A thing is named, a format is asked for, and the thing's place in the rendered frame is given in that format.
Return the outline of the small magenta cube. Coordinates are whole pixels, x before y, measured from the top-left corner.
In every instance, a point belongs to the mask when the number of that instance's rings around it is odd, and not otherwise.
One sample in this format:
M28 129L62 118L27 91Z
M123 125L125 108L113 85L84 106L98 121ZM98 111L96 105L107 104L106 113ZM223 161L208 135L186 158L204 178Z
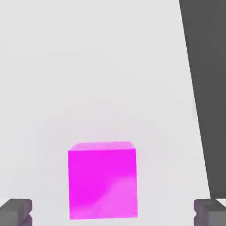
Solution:
M69 217L138 217L136 148L131 142L79 143L68 150Z

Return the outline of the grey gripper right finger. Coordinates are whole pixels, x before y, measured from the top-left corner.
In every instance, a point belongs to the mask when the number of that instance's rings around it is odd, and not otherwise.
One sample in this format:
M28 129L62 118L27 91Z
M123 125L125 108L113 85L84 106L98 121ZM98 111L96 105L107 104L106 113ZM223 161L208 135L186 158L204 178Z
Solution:
M194 226L226 226L226 207L215 199L196 199L194 211Z

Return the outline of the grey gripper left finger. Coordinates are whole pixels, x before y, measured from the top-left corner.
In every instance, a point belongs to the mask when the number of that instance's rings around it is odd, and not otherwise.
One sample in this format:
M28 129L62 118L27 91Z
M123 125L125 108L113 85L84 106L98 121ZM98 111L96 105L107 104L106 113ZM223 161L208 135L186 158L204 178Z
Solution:
M31 199L9 199L0 207L0 226L33 226Z

